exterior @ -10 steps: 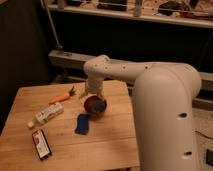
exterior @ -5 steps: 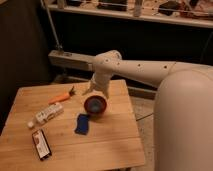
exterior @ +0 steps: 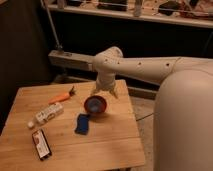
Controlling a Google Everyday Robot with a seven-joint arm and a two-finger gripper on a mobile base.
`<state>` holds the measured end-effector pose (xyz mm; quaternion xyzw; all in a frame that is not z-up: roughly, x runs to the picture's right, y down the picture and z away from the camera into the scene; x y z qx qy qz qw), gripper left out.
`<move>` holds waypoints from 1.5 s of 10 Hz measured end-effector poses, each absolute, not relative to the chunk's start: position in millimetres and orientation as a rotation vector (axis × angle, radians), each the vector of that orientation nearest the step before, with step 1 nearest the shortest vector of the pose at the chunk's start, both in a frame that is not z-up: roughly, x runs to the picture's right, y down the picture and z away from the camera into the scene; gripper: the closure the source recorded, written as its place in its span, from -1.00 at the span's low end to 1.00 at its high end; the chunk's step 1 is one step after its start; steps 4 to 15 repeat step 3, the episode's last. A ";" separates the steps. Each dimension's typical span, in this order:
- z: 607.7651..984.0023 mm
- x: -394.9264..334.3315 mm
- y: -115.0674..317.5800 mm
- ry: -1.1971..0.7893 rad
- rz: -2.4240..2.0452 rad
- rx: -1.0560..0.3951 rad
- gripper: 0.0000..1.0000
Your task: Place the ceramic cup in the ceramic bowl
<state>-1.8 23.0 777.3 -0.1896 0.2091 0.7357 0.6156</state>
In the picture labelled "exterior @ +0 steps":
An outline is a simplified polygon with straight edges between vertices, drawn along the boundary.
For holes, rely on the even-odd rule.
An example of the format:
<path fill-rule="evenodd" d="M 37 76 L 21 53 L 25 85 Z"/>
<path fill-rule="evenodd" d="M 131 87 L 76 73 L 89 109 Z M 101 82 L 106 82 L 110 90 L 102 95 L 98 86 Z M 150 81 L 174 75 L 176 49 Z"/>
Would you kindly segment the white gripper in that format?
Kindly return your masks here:
<path fill-rule="evenodd" d="M 115 85 L 114 73 L 99 72 L 96 79 L 96 87 L 92 88 L 90 95 L 95 95 L 100 91 L 109 91 L 112 96 L 118 99 Z"/>

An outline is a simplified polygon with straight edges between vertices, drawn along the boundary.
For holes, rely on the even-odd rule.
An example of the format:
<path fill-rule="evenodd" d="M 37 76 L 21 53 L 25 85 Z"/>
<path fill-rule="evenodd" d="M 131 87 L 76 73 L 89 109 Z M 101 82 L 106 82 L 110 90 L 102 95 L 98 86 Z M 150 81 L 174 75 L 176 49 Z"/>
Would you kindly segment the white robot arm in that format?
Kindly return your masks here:
<path fill-rule="evenodd" d="M 213 59 L 125 58 L 117 47 L 93 58 L 97 92 L 122 75 L 159 87 L 153 116 L 154 171 L 213 171 Z"/>

